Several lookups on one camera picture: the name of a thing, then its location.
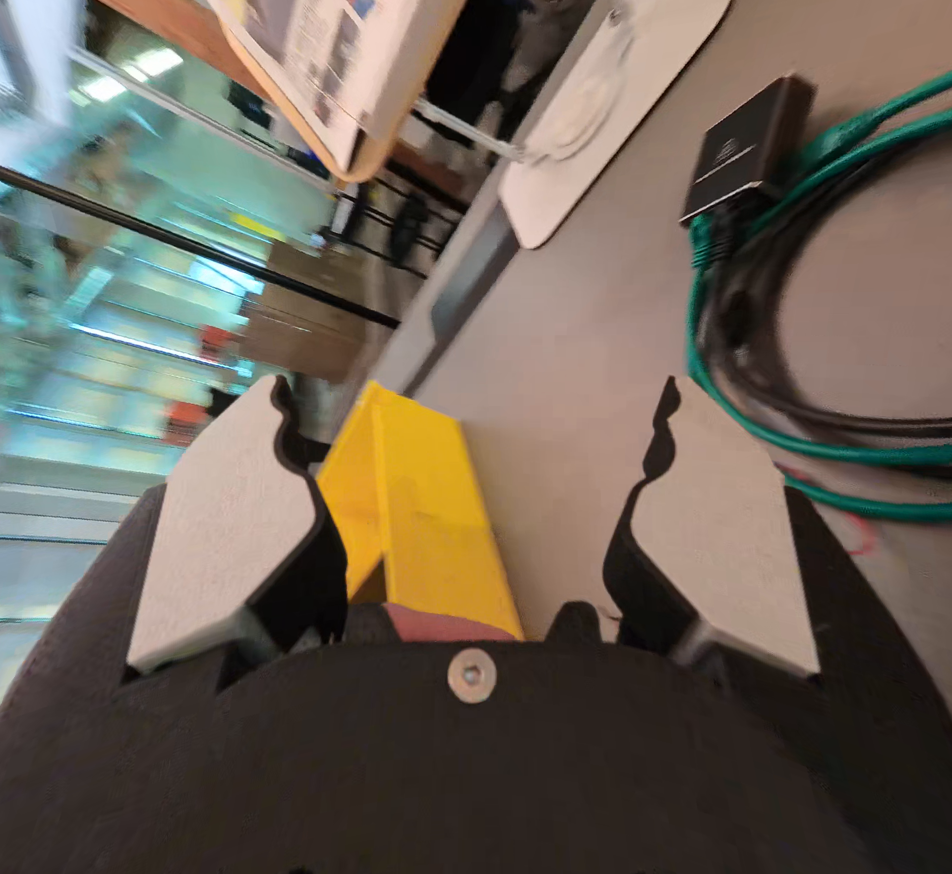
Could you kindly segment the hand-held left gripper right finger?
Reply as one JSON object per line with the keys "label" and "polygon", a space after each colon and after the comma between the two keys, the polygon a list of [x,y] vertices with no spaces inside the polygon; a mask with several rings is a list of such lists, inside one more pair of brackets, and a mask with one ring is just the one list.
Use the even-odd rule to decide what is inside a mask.
{"label": "hand-held left gripper right finger", "polygon": [[602,563],[617,642],[681,666],[726,648],[818,675],[784,479],[768,452],[686,377],[667,379],[651,427]]}

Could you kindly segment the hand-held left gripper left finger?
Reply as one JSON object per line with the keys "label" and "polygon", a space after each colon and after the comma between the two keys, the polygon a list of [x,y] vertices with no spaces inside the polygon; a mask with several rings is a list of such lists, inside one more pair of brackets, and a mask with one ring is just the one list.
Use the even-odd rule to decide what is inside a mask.
{"label": "hand-held left gripper left finger", "polygon": [[343,640],[348,554],[310,460],[282,375],[257,380],[193,440],[165,482],[130,668],[223,646],[258,666],[308,632]]}

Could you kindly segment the black ethernet splitter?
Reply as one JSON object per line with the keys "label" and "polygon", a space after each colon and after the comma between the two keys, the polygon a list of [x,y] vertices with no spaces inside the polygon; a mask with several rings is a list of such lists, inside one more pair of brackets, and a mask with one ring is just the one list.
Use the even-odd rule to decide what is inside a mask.
{"label": "black ethernet splitter", "polygon": [[710,127],[701,143],[679,224],[739,202],[778,201],[809,118],[817,87],[786,74]]}

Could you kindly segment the yellow plastic bin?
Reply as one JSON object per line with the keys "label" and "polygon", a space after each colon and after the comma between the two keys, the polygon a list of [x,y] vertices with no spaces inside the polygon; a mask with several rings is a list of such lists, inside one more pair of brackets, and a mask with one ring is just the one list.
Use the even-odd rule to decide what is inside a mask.
{"label": "yellow plastic bin", "polygon": [[456,420],[369,382],[316,482],[348,556],[351,604],[524,630]]}

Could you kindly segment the black pole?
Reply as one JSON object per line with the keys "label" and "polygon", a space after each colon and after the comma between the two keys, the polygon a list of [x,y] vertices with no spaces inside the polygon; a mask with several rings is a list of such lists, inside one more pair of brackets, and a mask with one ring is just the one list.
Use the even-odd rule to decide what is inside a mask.
{"label": "black pole", "polygon": [[116,210],[99,201],[82,197],[72,191],[48,185],[9,167],[1,166],[1,183],[4,186],[26,191],[35,197],[64,206],[69,210],[81,213],[98,222],[123,228],[138,236],[150,238],[171,249],[187,252],[208,259],[208,261],[212,261],[223,267],[235,269],[257,281],[285,289],[303,296],[310,301],[340,310],[380,327],[395,330],[401,325],[399,319],[385,312],[352,302],[339,294],[329,292],[326,289],[322,289],[298,278],[279,273],[265,265],[245,261],[241,257],[226,250],[216,249],[164,227],[149,224],[136,216]]}

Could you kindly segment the white document stand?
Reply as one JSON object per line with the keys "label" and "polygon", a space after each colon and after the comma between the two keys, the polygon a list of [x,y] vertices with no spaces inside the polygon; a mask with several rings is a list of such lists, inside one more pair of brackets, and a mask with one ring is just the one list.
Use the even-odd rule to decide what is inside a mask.
{"label": "white document stand", "polygon": [[718,29],[731,2],[607,0],[597,30],[516,142],[490,137],[424,98],[414,107],[506,161],[506,217],[523,249],[539,249]]}

